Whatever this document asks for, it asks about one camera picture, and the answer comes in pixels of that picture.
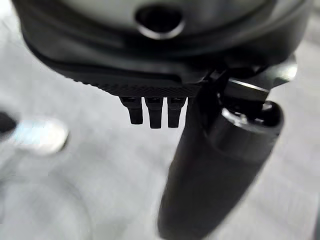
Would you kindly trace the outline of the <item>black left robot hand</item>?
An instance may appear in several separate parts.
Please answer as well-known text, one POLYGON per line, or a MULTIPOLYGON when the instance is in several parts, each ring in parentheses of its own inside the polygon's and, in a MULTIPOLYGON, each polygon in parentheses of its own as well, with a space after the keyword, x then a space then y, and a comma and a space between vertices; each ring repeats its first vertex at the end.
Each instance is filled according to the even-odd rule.
POLYGON ((245 195, 281 134, 271 90, 297 74, 311 0, 15 0, 55 72, 119 97, 133 125, 185 126, 161 198, 164 240, 201 240, 245 195))

